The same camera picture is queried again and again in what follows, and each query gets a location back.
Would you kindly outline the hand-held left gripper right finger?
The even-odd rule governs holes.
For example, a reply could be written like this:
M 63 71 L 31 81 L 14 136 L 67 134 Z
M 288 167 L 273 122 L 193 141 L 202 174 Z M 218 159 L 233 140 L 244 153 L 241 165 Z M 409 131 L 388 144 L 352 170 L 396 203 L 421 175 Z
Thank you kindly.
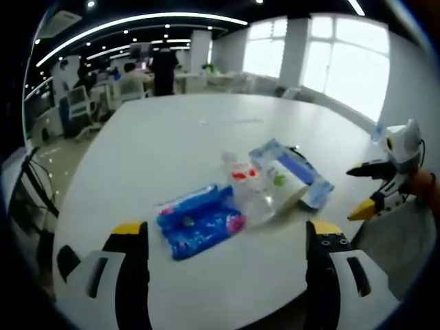
M 399 306 L 387 274 L 338 226 L 306 222 L 306 329 L 376 329 Z

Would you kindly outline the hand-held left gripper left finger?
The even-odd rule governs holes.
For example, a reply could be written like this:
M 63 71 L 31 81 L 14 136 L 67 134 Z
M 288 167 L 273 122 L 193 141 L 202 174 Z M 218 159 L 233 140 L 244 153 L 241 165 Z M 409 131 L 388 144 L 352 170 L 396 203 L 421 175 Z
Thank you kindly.
M 73 328 L 151 329 L 147 222 L 119 225 L 83 258 L 65 245 L 56 264 L 65 284 L 56 306 Z

